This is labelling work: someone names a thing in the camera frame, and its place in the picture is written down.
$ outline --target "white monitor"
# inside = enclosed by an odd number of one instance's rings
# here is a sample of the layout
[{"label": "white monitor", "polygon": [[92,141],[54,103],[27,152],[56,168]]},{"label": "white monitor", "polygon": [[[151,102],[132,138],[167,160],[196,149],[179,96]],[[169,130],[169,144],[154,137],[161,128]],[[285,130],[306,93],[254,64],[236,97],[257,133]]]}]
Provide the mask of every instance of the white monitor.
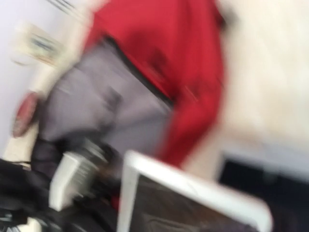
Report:
[{"label": "white monitor", "polygon": [[134,151],[125,157],[117,232],[199,232],[225,223],[271,232],[263,201]]}]

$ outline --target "red object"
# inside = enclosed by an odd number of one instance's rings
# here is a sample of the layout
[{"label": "red object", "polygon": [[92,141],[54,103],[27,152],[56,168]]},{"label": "red object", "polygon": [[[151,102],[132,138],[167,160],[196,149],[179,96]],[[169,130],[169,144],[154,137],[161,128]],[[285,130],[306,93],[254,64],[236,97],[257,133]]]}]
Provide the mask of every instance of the red object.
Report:
[{"label": "red object", "polygon": [[13,137],[20,137],[29,128],[39,102],[39,94],[28,93],[20,104],[13,125]]},{"label": "red object", "polygon": [[223,63],[214,0],[111,0],[94,14],[86,49],[111,36],[159,90],[175,99],[162,161],[180,166],[214,123]]}]

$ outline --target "white wall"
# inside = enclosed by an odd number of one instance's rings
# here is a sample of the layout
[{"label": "white wall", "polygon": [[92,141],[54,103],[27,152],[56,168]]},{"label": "white wall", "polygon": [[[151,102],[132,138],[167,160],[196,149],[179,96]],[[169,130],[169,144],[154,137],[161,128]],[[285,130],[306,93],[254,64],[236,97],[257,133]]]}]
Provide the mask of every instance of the white wall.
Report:
[{"label": "white wall", "polygon": [[[275,157],[285,164],[309,161],[309,1],[220,0],[237,21],[223,34],[226,82],[219,125],[186,168],[212,178],[225,137],[248,149],[279,143],[307,152]],[[258,156],[273,159],[262,150]]]},{"label": "white wall", "polygon": [[0,1],[0,157],[7,143],[14,113],[27,90],[36,67],[18,66],[10,60],[15,27],[20,20],[31,22],[55,35],[67,17],[46,0]]}]

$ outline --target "person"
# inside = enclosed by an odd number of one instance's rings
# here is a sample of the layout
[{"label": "person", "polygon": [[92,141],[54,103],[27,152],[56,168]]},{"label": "person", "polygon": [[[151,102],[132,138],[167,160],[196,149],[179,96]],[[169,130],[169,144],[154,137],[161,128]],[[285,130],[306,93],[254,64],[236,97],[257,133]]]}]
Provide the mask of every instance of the person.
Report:
[{"label": "person", "polygon": [[222,22],[214,0],[111,0],[96,11],[80,62],[44,103],[32,168],[52,177],[59,144],[77,131],[180,167],[218,114]]}]

